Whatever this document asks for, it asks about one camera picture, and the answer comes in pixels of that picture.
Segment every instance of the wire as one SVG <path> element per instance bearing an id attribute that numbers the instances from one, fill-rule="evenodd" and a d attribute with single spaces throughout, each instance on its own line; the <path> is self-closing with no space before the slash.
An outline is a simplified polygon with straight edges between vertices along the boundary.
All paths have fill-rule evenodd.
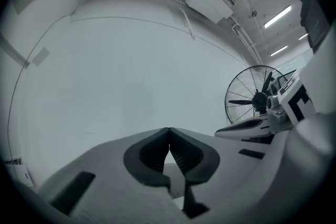
<path id="1" fill-rule="evenodd" d="M 10 157 L 10 158 L 11 158 L 11 161 L 13 160 L 13 155 L 12 155 L 12 148 L 10 147 L 10 141 L 9 141 L 9 121 L 10 121 L 10 119 L 11 119 L 11 117 L 10 117 L 10 113 L 11 113 L 11 111 L 12 111 L 12 105 L 13 105 L 13 99 L 14 99 L 15 90 L 16 90 L 17 84 L 18 84 L 18 82 L 19 82 L 19 79 L 20 79 L 20 77 L 21 77 L 22 71 L 25 69 L 25 66 L 26 66 L 26 64 L 28 63 L 28 59 L 29 59 L 30 55 L 32 55 L 34 49 L 35 49 L 35 48 L 37 47 L 37 45 L 40 43 L 40 41 L 42 40 L 42 38 L 43 38 L 43 37 L 45 36 L 45 34 L 48 32 L 48 30 L 49 30 L 49 29 L 50 29 L 56 22 L 58 22 L 59 20 L 65 18 L 65 17 L 67 17 L 67 16 L 69 16 L 69 15 L 65 15 L 65 16 L 63 16 L 63 17 L 57 19 L 56 21 L 54 21 L 54 22 L 48 27 L 48 29 L 43 33 L 43 35 L 40 37 L 40 39 L 38 40 L 38 42 L 36 43 L 36 45 L 35 45 L 35 46 L 33 47 L 33 49 L 30 51 L 30 53 L 29 53 L 29 55 L 28 55 L 28 57 L 27 57 L 27 59 L 26 59 L 24 65 L 23 65 L 22 68 L 21 68 L 21 71 L 20 71 L 20 73 L 19 73 L 19 76 L 17 77 L 16 83 L 15 83 L 15 86 L 14 86 L 14 90 L 13 90 L 13 94 L 12 94 L 12 99 L 10 100 L 9 113 L 8 113 L 8 121 L 7 121 L 7 140 L 8 140 L 9 153 L 11 154 L 11 155 L 10 155 L 10 156 L 11 156 L 11 157 Z M 17 174 L 16 174 L 16 171 L 15 171 L 14 168 L 13 168 L 13 170 L 14 170 L 16 179 L 18 179 Z"/>

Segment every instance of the fan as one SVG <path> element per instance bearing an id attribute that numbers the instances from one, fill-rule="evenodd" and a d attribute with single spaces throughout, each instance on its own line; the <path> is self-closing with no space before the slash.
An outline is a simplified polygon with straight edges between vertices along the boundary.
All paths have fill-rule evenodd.
<path id="1" fill-rule="evenodd" d="M 230 83 L 225 95 L 225 111 L 230 123 L 266 114 L 267 97 L 272 95 L 271 82 L 282 74 L 269 66 L 243 70 Z"/>

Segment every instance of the fan blade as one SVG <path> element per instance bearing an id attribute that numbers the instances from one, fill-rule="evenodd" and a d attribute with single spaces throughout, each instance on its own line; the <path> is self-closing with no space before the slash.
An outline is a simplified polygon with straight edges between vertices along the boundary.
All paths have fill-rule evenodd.
<path id="1" fill-rule="evenodd" d="M 265 92 L 267 91 L 268 86 L 269 86 L 269 83 L 271 82 L 271 78 L 272 78 L 272 72 L 270 72 L 270 73 L 268 74 L 268 77 L 267 77 L 267 79 L 265 80 L 265 83 L 264 83 L 264 85 L 263 85 L 263 87 L 262 87 L 261 92 L 265 93 Z"/>
<path id="2" fill-rule="evenodd" d="M 252 104 L 251 100 L 230 100 L 231 104 Z"/>

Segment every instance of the tube light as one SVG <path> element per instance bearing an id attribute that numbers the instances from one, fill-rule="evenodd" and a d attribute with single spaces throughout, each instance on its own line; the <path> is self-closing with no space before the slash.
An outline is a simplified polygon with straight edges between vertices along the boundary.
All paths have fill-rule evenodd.
<path id="1" fill-rule="evenodd" d="M 304 37 L 307 37 L 308 33 L 304 34 L 302 37 L 299 38 L 299 40 L 303 39 Z"/>
<path id="2" fill-rule="evenodd" d="M 280 19 L 282 16 L 284 16 L 285 14 L 287 14 L 288 12 L 290 12 L 291 10 L 291 6 L 285 8 L 282 12 L 280 12 L 277 16 L 275 16 L 273 19 L 271 19 L 270 21 L 268 21 L 267 23 L 264 24 L 264 27 L 267 28 L 270 25 L 274 24 L 278 19 Z"/>
<path id="3" fill-rule="evenodd" d="M 277 54 L 278 52 L 281 52 L 282 50 L 284 50 L 284 49 L 286 49 L 286 48 L 287 48 L 287 45 L 284 46 L 283 48 L 277 50 L 276 52 L 273 52 L 273 53 L 271 54 L 271 56 L 273 56 L 274 54 Z"/>

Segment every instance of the white ceiling unit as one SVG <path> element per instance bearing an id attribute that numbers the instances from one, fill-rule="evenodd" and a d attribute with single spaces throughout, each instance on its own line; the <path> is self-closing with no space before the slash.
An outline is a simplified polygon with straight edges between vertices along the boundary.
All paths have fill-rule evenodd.
<path id="1" fill-rule="evenodd" d="M 233 13 L 223 0 L 186 0 L 185 2 L 215 24 L 223 18 L 227 19 Z"/>

